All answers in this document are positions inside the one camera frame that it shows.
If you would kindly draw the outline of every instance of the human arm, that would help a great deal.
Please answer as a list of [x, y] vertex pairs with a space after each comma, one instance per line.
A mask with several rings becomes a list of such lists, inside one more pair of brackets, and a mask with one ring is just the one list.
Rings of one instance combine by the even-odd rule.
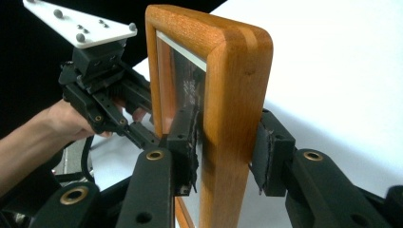
[[0, 141], [0, 197], [64, 145], [93, 134], [86, 120], [64, 101], [38, 113]]

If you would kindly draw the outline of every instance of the wooden frame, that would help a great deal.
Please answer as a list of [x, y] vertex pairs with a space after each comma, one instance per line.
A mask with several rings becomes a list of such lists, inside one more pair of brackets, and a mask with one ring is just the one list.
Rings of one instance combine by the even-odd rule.
[[149, 6], [145, 26], [158, 136], [169, 129], [165, 120], [171, 114], [162, 109], [174, 104], [174, 88], [169, 83], [172, 75], [159, 74], [156, 31], [207, 64], [199, 225], [236, 227], [272, 63], [270, 35], [261, 28], [167, 5]]

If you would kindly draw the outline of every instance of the black cable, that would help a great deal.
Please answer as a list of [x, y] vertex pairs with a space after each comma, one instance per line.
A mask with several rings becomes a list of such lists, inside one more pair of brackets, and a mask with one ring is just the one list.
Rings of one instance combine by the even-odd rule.
[[86, 143], [83, 148], [83, 155], [81, 156], [81, 171], [83, 172], [83, 176], [91, 182], [95, 182], [94, 177], [89, 173], [88, 170], [88, 155], [89, 150], [91, 149], [92, 141], [94, 140], [94, 136], [90, 136], [86, 138]]

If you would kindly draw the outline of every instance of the white mounting plate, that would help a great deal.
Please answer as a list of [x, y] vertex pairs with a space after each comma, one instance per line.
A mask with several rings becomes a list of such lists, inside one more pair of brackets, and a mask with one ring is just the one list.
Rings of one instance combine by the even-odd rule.
[[137, 35], [136, 28], [130, 29], [129, 25], [114, 22], [102, 17], [60, 7], [40, 0], [23, 0], [23, 2], [25, 8], [39, 17], [77, 48], [90, 48]]

